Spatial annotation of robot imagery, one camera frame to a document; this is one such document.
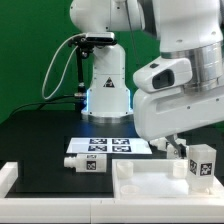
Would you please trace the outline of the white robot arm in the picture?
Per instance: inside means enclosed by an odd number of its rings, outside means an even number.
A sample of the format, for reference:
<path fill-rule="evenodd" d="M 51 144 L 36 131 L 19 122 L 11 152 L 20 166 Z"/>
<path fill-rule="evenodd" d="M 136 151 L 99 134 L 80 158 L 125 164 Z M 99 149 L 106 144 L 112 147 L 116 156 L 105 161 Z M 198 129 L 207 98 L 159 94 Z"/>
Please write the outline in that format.
<path fill-rule="evenodd" d="M 132 106 L 146 141 L 224 120 L 220 0 L 72 0 L 70 18 L 93 38 L 139 35 L 132 101 L 121 83 L 121 46 L 94 48 L 87 118 L 113 118 Z"/>

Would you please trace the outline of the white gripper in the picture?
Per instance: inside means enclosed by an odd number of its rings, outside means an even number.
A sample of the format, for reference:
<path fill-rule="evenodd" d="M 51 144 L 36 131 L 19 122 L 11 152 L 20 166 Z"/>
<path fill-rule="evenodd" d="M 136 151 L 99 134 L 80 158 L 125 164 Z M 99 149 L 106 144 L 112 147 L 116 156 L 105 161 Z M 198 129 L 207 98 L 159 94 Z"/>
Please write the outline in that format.
<path fill-rule="evenodd" d="M 180 158 L 186 147 L 173 134 L 224 121 L 224 87 L 185 94 L 180 87 L 134 95 L 134 125 L 137 134 L 151 141 L 166 137 Z"/>

